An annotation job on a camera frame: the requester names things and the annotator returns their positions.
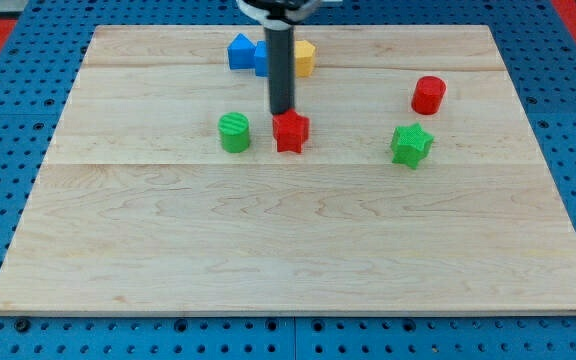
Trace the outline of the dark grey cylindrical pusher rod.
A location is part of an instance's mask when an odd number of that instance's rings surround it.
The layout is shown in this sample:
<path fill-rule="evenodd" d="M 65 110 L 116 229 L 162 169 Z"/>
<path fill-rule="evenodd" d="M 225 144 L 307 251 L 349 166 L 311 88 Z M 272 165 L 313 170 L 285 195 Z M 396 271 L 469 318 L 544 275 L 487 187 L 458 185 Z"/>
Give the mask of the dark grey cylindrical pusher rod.
<path fill-rule="evenodd" d="M 295 104 L 294 30 L 264 29 L 267 51 L 269 108 L 272 115 L 287 112 Z"/>

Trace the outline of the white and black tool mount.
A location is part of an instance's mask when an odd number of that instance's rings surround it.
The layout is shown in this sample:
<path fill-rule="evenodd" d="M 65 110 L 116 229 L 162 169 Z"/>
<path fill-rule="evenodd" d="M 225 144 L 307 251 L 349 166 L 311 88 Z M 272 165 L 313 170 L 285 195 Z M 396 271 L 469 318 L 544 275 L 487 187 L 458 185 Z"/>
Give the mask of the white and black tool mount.
<path fill-rule="evenodd" d="M 237 0 L 238 9 L 264 28 L 291 28 L 320 8 L 342 5 L 342 0 Z"/>

